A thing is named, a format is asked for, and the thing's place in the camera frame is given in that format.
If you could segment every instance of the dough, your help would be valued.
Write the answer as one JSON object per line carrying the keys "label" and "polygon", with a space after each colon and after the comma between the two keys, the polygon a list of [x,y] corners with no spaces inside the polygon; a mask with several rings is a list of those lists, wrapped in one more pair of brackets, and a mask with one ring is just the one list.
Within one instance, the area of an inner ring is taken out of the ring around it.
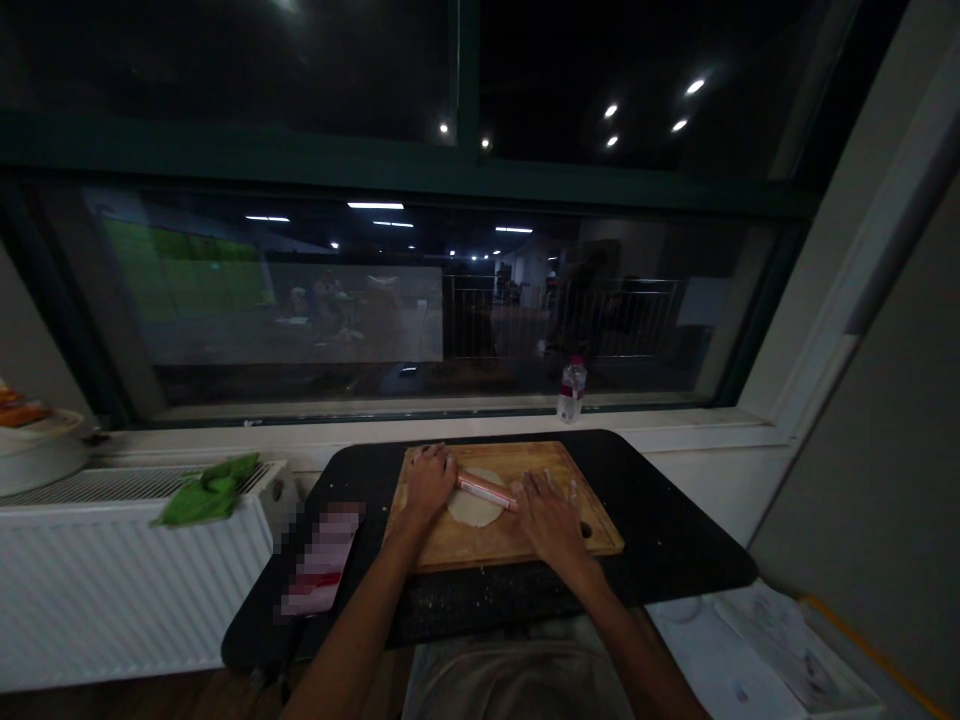
{"label": "dough", "polygon": [[[464,471],[471,475],[476,475],[483,480],[496,483],[500,487],[507,486],[507,484],[500,479],[500,476],[492,470],[464,468]],[[457,522],[462,522],[464,525],[470,525],[472,527],[485,527],[500,517],[500,513],[502,513],[504,509],[499,505],[494,505],[492,502],[481,500],[470,493],[457,489],[447,498],[447,510]]]}

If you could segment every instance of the table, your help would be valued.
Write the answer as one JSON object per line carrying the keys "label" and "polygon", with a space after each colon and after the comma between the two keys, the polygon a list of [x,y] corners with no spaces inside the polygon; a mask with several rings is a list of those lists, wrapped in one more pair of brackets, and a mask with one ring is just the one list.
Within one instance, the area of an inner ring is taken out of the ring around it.
{"label": "table", "polygon": [[[693,504],[626,440],[607,430],[447,439],[447,445],[559,440],[580,467],[625,541],[622,555],[600,558],[611,587],[636,606],[749,585],[757,567],[747,552]],[[312,534],[311,520],[329,501],[365,500],[331,612],[310,620],[297,657],[312,657],[376,557],[406,448],[420,442],[354,445],[331,458],[281,551],[267,563],[230,624],[221,646],[224,664],[249,670],[279,662],[287,621],[277,614],[297,555]],[[387,647],[429,642],[548,618],[582,609],[541,562],[411,576],[404,587]]]}

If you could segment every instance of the green wall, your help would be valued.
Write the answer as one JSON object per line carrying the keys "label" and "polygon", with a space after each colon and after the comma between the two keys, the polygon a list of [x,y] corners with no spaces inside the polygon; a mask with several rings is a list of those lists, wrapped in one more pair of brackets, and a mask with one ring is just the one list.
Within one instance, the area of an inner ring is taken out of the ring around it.
{"label": "green wall", "polygon": [[218,315],[263,301],[250,245],[108,218],[102,223],[145,322]]}

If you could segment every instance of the wooden floor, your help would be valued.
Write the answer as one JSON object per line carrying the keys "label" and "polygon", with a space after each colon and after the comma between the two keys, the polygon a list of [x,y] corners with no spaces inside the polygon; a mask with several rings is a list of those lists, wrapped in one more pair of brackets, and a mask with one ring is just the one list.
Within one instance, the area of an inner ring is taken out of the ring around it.
{"label": "wooden floor", "polygon": [[[384,653],[363,720],[397,719],[412,659],[412,648]],[[293,668],[294,687],[305,667]],[[0,695],[2,720],[272,720],[280,709],[276,685],[258,693],[249,675],[229,670]]]}

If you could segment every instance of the radiator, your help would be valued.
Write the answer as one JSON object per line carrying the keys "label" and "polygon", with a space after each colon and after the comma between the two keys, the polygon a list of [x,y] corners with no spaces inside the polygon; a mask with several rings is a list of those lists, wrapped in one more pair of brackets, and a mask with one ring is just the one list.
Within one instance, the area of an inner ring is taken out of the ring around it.
{"label": "radiator", "polygon": [[85,470],[0,498],[0,692],[222,665],[296,488],[285,461],[259,463],[229,520],[151,526],[193,469]]}

